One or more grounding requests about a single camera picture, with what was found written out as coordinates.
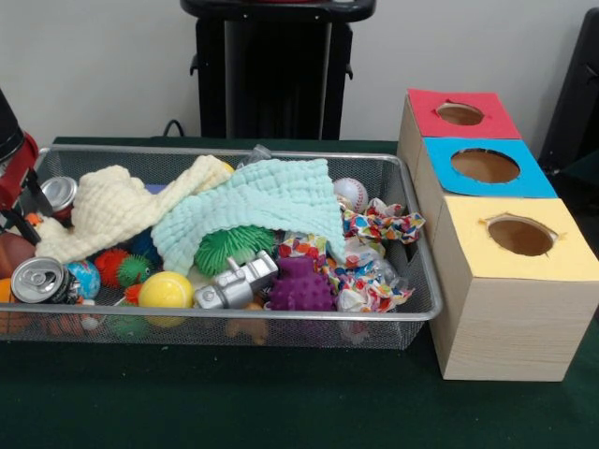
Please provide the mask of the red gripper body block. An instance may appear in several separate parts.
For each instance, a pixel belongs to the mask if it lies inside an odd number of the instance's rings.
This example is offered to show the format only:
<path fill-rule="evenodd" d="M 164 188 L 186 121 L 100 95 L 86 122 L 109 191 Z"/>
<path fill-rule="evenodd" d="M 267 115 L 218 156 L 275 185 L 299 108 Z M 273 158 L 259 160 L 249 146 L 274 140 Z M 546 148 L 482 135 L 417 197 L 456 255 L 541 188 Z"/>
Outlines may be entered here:
<path fill-rule="evenodd" d="M 39 149 L 27 133 L 21 147 L 1 163 L 1 210 L 12 210 L 22 193 L 27 175 L 35 171 Z"/>

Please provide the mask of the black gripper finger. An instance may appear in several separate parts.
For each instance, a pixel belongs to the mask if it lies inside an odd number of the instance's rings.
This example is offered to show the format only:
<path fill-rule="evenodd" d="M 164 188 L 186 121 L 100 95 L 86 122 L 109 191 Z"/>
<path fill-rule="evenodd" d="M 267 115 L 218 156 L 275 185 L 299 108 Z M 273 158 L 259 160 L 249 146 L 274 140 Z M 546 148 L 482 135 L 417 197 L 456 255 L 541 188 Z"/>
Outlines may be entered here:
<path fill-rule="evenodd" d="M 34 226 L 25 219 L 20 205 L 16 205 L 12 209 L 9 209 L 7 206 L 1 206 L 1 231 L 12 232 L 14 229 L 32 245 L 36 246 L 40 242 L 39 234 L 34 229 Z"/>
<path fill-rule="evenodd" d="M 52 216 L 52 205 L 43 193 L 39 183 L 37 173 L 31 168 L 26 175 L 26 187 L 37 205 L 39 212 L 47 217 Z"/>

